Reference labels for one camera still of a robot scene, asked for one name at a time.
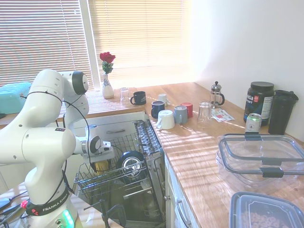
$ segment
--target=teal container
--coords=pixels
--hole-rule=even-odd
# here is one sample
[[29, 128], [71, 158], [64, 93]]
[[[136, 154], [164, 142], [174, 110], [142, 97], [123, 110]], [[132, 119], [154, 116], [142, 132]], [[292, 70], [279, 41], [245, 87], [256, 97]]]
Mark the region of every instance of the teal container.
[[32, 86], [29, 82], [12, 83], [0, 87], [0, 113], [19, 113]]

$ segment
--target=clear plastic container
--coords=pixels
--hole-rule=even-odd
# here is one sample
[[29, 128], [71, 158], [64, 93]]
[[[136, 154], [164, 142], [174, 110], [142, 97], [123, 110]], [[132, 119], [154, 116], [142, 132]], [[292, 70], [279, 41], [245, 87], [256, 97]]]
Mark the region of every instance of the clear plastic container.
[[226, 135], [218, 143], [219, 173], [235, 191], [269, 194], [304, 175], [304, 150], [291, 137]]
[[288, 185], [296, 187], [298, 176], [284, 176], [282, 178], [264, 178], [257, 174], [236, 174], [227, 171], [223, 166], [220, 152], [217, 152], [216, 162], [221, 178], [234, 191], [251, 191], [270, 194]]
[[304, 228], [304, 215], [287, 200], [238, 192], [231, 199], [230, 228]]

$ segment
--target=white mug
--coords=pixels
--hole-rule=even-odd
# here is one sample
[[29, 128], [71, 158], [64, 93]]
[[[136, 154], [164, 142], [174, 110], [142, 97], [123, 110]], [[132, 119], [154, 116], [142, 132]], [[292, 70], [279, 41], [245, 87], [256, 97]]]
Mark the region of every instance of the white mug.
[[167, 99], [166, 94], [158, 94], [158, 100], [163, 101], [165, 103], [165, 106], [167, 106], [170, 103], [169, 100]]
[[162, 110], [158, 113], [156, 127], [162, 129], [171, 129], [175, 126], [173, 112], [171, 110]]

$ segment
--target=flower vase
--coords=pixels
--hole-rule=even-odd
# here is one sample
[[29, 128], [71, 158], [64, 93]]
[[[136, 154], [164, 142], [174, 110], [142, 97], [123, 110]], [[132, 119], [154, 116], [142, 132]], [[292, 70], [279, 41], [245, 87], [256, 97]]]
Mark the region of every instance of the flower vase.
[[103, 97], [105, 99], [110, 99], [114, 97], [114, 90], [108, 80], [108, 75], [107, 74], [103, 74], [104, 75], [104, 84], [103, 84]]

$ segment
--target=window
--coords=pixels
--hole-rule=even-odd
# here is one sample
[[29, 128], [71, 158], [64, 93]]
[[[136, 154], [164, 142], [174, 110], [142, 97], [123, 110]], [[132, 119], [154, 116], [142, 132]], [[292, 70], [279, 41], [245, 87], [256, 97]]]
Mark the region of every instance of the window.
[[0, 86], [43, 69], [83, 71], [94, 88], [78, 0], [0, 1]]
[[190, 0], [89, 0], [99, 54], [116, 55], [114, 88], [192, 81], [189, 72]]

